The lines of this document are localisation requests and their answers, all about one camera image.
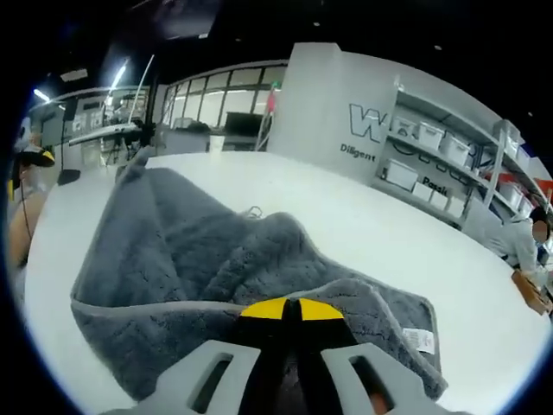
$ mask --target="desk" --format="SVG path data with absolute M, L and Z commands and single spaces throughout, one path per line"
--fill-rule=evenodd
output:
M 148 167 L 177 171 L 236 212 L 252 205 L 264 215 L 289 212 L 329 258 L 428 298 L 449 383 L 439 403 L 450 410 L 497 413 L 546 348 L 549 319 L 526 306 L 508 265 L 376 189 L 268 153 L 160 156 Z M 113 171 L 102 169 L 54 187 L 35 231 L 26 282 L 38 348 L 69 396 L 90 413 L 131 405 L 69 309 L 69 292 L 112 186 Z

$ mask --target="shelving unit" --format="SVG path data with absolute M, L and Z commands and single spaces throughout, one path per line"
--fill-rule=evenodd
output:
M 462 219 L 455 218 L 452 214 L 449 214 L 434 205 L 430 204 L 428 201 L 424 201 L 415 195 L 413 195 L 411 192 L 405 190 L 404 188 L 400 188 L 398 185 L 394 183 L 387 182 L 386 180 L 383 180 L 379 177 L 375 177 L 374 181 L 372 182 L 372 186 L 380 190 L 381 192 L 386 193 L 387 195 L 393 196 L 401 201 L 404 201 L 406 203 L 409 203 L 411 206 L 415 206 L 422 211 L 426 212 L 427 214 L 431 214 L 432 216 L 435 216 L 439 220 L 442 220 L 444 222 L 448 222 L 452 225 L 455 225 L 457 227 L 462 226 Z
M 478 176 L 470 168 L 465 166 L 460 166 L 459 164 L 446 158 L 440 151 L 431 149 L 423 144 L 420 144 L 416 139 L 410 137 L 399 136 L 391 131 L 388 131 L 386 140 L 393 142 L 394 144 L 405 145 L 415 152 L 429 157 L 434 162 L 442 164 L 452 171 L 456 172 L 463 177 L 466 177 L 471 183 L 470 185 L 478 186 L 483 188 L 486 191 L 485 205 L 489 207 L 492 200 L 498 201 L 501 205 L 507 208 L 507 211 L 512 214 L 518 214 L 516 208 L 511 206 L 511 204 L 496 190 L 499 172 L 501 167 L 505 166 L 506 169 L 510 170 L 515 178 L 524 186 L 528 192 L 535 195 L 537 200 L 542 206 L 547 206 L 547 197 L 543 194 L 542 189 L 534 182 L 534 180 L 518 165 L 517 161 L 507 155 L 503 149 L 505 148 L 504 143 L 500 143 L 497 138 L 495 138 L 490 132 L 479 127 L 472 121 L 462 117 L 459 114 L 455 114 L 450 111 L 448 108 L 443 105 L 439 105 L 436 102 L 433 102 L 429 99 L 418 97 L 412 93 L 406 92 L 403 89 L 400 89 L 397 93 L 397 103 L 412 112 L 421 114 L 426 118 L 435 120 L 437 123 L 444 125 L 445 127 L 462 134 L 466 139 L 477 144 L 477 148 L 480 148 L 480 156 L 476 159 L 477 167 L 481 160 L 481 154 L 483 151 L 494 156 L 493 164 L 493 173 L 491 180 L 487 180 L 483 177 Z M 425 202 L 418 197 L 412 195 L 410 192 L 392 184 L 388 183 L 380 177 L 374 177 L 373 185 L 374 188 L 377 188 L 388 195 L 397 197 L 398 199 L 409 203 L 416 208 L 432 214 L 439 220 L 443 220 L 452 225 L 462 227 L 463 218 L 457 219 L 454 216 L 444 212 L 429 202 Z M 550 219 L 553 220 L 553 208 L 549 204 Z

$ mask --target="black ceiling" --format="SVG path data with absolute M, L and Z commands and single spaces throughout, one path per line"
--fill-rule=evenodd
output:
M 198 19 L 206 18 L 206 10 L 219 11 L 213 12 L 216 17 L 206 39 L 166 41 L 159 24 L 151 21 L 161 3 L 203 10 Z M 331 41 L 342 50 L 422 69 L 467 91 L 509 118 L 553 171 L 545 113 L 551 107 L 545 104 L 551 60 L 544 52 L 550 51 L 550 24 L 535 0 L 513 6 L 483 0 L 218 3 L 100 0 L 91 3 L 92 11 L 66 10 L 59 31 L 62 41 L 53 51 L 55 59 L 49 60 L 50 75 L 39 85 L 53 95 L 109 86 L 118 62 L 127 55 L 135 70 L 122 83 L 136 84 L 151 54 L 156 54 L 161 81 L 169 83 L 235 63 L 287 59 L 295 42 Z M 87 79 L 66 84 L 60 80 L 61 73 L 80 67 L 88 70 Z

